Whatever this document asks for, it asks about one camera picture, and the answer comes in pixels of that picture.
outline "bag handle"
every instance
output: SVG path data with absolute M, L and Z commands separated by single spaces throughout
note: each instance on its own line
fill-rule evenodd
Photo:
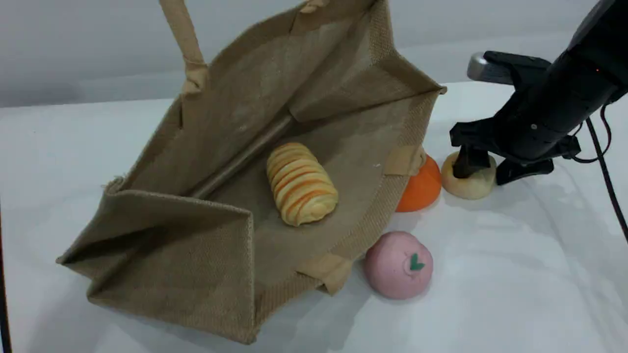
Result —
M 183 54 L 186 78 L 183 94 L 198 93 L 205 85 L 207 65 L 198 46 L 190 13 L 184 0 L 160 0 L 159 3 Z

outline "orange fruit toy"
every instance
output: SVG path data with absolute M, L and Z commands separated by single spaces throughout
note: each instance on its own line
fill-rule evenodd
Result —
M 427 161 L 417 175 L 411 176 L 408 181 L 397 212 L 413 212 L 431 205 L 440 195 L 443 185 L 440 169 L 432 157 L 426 155 Z

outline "pink peach toy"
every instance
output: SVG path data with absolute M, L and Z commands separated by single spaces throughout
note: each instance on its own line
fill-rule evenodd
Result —
M 427 288 L 434 269 L 430 251 L 412 234 L 384 234 L 366 252 L 364 272 L 377 292 L 390 299 L 409 299 Z

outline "round cookie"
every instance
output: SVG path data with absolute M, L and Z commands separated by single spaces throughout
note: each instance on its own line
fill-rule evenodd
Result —
M 454 152 L 447 157 L 441 168 L 443 178 L 443 188 L 457 197 L 466 200 L 478 200 L 488 196 L 495 185 L 495 173 L 497 172 L 497 163 L 495 158 L 489 156 L 490 168 L 476 171 L 466 179 L 458 179 L 453 176 L 453 164 L 458 158 L 458 152 Z

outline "black cable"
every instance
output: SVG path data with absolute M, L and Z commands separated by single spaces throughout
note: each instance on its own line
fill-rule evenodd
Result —
M 600 114 L 602 115 L 602 121 L 604 122 L 606 130 L 609 133 L 610 145 L 610 128 L 608 123 L 606 122 L 606 117 L 604 116 L 606 105 L 607 104 L 604 104 Z M 615 189 L 613 188 L 613 183 L 610 181 L 609 169 L 606 166 L 606 161 L 604 160 L 604 153 L 606 153 L 609 147 L 607 146 L 606 149 L 602 151 L 602 148 L 600 147 L 600 141 L 597 139 L 597 134 L 595 133 L 595 128 L 593 128 L 593 123 L 591 122 L 591 119 L 587 119 L 587 127 L 589 132 L 591 133 L 591 139 L 593 140 L 593 146 L 595 147 L 595 152 L 597 154 L 596 160 L 600 162 L 600 168 L 602 169 L 602 175 L 604 176 L 604 182 L 606 183 L 606 190 L 608 190 L 609 192 L 610 202 L 613 204 L 613 209 L 615 210 L 615 215 L 617 216 L 619 225 L 622 228 L 622 232 L 624 232 L 624 237 L 626 238 L 626 241 L 628 241 L 628 226 L 626 226 L 626 220 L 624 218 L 622 209 L 619 207 L 619 202 L 617 201 L 617 196 L 615 195 Z
M 602 118 L 602 122 L 604 123 L 604 128 L 606 129 L 606 134 L 609 137 L 609 141 L 606 144 L 606 148 L 604 148 L 604 151 L 602 151 L 601 155 L 598 155 L 596 158 L 591 158 L 591 159 L 583 159 L 583 158 L 579 158 L 575 155 L 571 155 L 571 158 L 573 160 L 575 160 L 578 163 L 583 163 L 583 164 L 587 164 L 587 163 L 593 163 L 596 162 L 600 159 L 600 156 L 604 156 L 606 155 L 606 152 L 609 151 L 610 148 L 610 140 L 612 139 L 612 133 L 610 132 L 610 126 L 609 126 L 609 122 L 606 121 L 606 107 L 608 106 L 608 102 L 606 102 L 603 106 L 602 109 L 600 110 L 600 117 Z M 590 123 L 591 119 L 587 119 L 587 125 Z M 578 134 L 578 132 L 580 132 L 580 129 L 582 128 L 582 123 L 580 123 L 580 126 L 578 126 L 578 129 L 576 130 L 575 133 L 573 133 L 572 137 L 575 137 L 576 134 Z
M 2 350 L 11 353 L 11 335 L 9 334 L 9 313 L 6 304 L 6 287 L 4 286 L 4 259 L 2 249 L 2 220 L 0 219 L 0 335 L 2 335 Z

